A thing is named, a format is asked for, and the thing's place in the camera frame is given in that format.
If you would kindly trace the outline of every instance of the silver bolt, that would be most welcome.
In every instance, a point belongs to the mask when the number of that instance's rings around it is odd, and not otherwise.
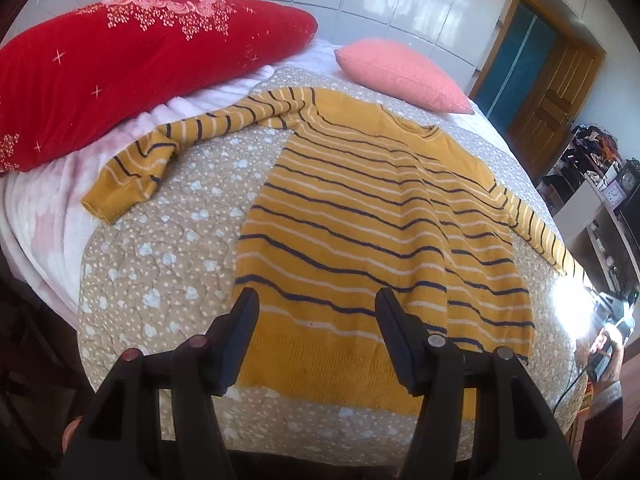
[[[497,352],[498,352],[498,356],[504,359],[505,361],[508,361],[513,357],[513,350],[511,350],[511,348],[507,346],[498,347]]]
[[[443,347],[446,342],[447,340],[444,339],[440,334],[431,334],[427,338],[427,343],[429,343],[431,346],[435,346],[436,348]]]
[[[202,348],[207,344],[207,338],[202,334],[198,334],[189,339],[189,346],[191,348]]]
[[[125,361],[133,361],[133,359],[136,359],[137,357],[139,357],[141,355],[142,355],[142,352],[140,350],[138,350],[137,348],[127,348],[122,353],[122,358]]]

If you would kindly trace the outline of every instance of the black clock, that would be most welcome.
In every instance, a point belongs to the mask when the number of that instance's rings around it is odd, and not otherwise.
[[[640,184],[640,162],[630,158],[616,177],[627,196],[631,196]]]

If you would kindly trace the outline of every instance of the knit cushion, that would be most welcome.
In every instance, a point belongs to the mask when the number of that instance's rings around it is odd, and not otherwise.
[[[433,112],[473,114],[464,92],[443,70],[405,44],[360,40],[335,51],[355,82]]]
[[[261,0],[105,0],[30,28],[0,49],[0,173],[290,56],[317,28],[311,14]]]

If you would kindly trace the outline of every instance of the black television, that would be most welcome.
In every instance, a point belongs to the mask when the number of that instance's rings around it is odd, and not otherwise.
[[[640,186],[616,210],[640,251]]]

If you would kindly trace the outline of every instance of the pink pillow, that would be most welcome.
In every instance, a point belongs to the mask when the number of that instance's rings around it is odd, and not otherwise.
[[[473,114],[464,92],[439,66],[405,44],[360,40],[335,50],[356,83],[433,112]]]

